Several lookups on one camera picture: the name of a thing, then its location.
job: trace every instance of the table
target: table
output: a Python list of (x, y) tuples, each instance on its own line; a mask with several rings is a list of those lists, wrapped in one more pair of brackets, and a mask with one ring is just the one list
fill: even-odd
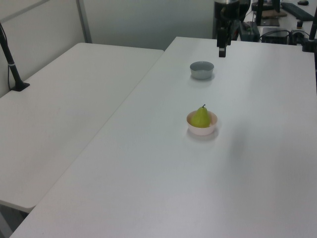
[[(296, 6), (298, 6), (299, 8), (303, 9), (304, 11), (308, 12), (310, 15), (314, 16), (315, 15), (315, 11), (316, 11), (316, 6), (317, 6), (317, 2), (316, 1), (309, 1), (309, 5), (308, 6), (302, 6), (302, 5), (298, 5), (297, 2), (298, 0), (283, 0), (282, 2), (290, 2), (290, 3), (293, 3), (295, 4)], [(286, 17), (280, 17), (279, 18), (279, 24), (280, 26), (279, 27), (274, 27), (274, 26), (269, 26), (269, 27), (272, 27), (272, 28), (284, 28), (288, 31), (291, 31), (293, 29), (296, 28), (297, 26), (297, 22), (299, 21), (298, 19), (296, 19), (296, 17), (294, 17), (292, 14), (290, 14), (289, 12), (283, 10), (283, 8), (281, 7), (281, 11), (284, 11), (286, 12), (287, 16)], [(252, 21), (253, 19), (253, 11), (248, 14), (245, 18), (245, 22), (247, 21)], [(311, 27), (312, 27), (312, 21), (304, 21), (303, 22), (303, 29), (305, 32), (307, 32), (308, 34), (310, 33), (311, 31)], [(262, 32), (263, 32), (263, 28), (264, 27), (267, 27), (267, 26), (259, 26), (258, 29), (259, 29), (259, 32), (260, 32), (260, 35), (262, 35)]]
[(0, 204), (49, 191), (162, 51), (78, 44), (0, 99)]
[[(191, 78), (199, 60), (211, 79)], [(315, 237), (316, 97), (300, 47), (219, 58), (216, 40), (177, 37), (12, 238)], [(219, 121), (198, 137), (186, 116), (203, 104)]]

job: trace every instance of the white panel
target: white panel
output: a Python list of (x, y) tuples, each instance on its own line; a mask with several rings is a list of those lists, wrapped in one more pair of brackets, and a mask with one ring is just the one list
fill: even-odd
[[(22, 80), (84, 42), (76, 1), (50, 0), (2, 26)], [(7, 62), (1, 50), (0, 97), (7, 92)]]
[(93, 43), (165, 50), (176, 36), (211, 38), (213, 0), (83, 0)]
[(0, 19), (4, 19), (39, 2), (41, 0), (0, 0)]

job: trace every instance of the small bowl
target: small bowl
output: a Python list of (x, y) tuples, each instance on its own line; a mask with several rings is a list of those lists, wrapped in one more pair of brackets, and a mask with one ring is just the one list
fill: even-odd
[(214, 65), (207, 61), (198, 61), (190, 65), (192, 76), (196, 79), (207, 79), (212, 75)]
[(192, 133), (194, 133), (195, 135), (209, 135), (209, 134), (213, 133), (214, 129), (216, 128), (217, 121), (218, 121), (217, 116), (214, 113), (208, 111), (208, 114), (211, 118), (210, 125), (209, 125), (209, 127), (206, 127), (206, 128), (200, 128), (200, 127), (192, 126), (189, 123), (190, 119), (192, 118), (192, 116), (195, 113), (196, 113), (196, 111), (193, 111), (187, 115), (187, 124), (188, 124), (189, 130)]

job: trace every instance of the black pole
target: black pole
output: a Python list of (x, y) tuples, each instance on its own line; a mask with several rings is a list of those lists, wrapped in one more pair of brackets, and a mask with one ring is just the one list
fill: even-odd
[(21, 92), (23, 89), (30, 86), (30, 84), (24, 83), (20, 78), (19, 72), (18, 72), (18, 70), (15, 66), (14, 60), (12, 58), (12, 55), (11, 55), (11, 52), (10, 52), (10, 49), (8, 46), (8, 42), (7, 42), (7, 39), (5, 37), (1, 23), (0, 23), (0, 44), (1, 44), (2, 50), (4, 52), (4, 55), (6, 57), (6, 61), (8, 62), (8, 66), (10, 67), (13, 78), (15, 80), (15, 87), (13, 87), (11, 90)]
[(309, 38), (308, 38), (310, 41), (313, 41), (315, 39), (316, 30), (317, 30), (317, 7), (316, 7), (316, 11), (315, 11), (315, 16), (313, 19), (311, 33), (309, 34)]
[(264, 0), (258, 0), (258, 9), (257, 9), (257, 16), (256, 16), (256, 24), (257, 24), (257, 26), (261, 26), (263, 4), (264, 4)]
[(309, 34), (309, 38), (308, 39), (305, 38), (304, 42), (303, 42), (302, 50), (304, 52), (313, 52), (316, 54), (316, 46), (317, 46), (317, 42), (315, 40), (316, 31), (317, 31), (317, 7), (316, 7), (316, 11), (315, 11), (315, 16), (313, 19), (311, 32)]

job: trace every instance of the gray bowl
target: gray bowl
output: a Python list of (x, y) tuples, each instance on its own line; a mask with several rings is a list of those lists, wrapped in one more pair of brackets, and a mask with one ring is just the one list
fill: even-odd
[(207, 79), (212, 75), (214, 65), (207, 61), (198, 61), (190, 65), (192, 76), (196, 79)]

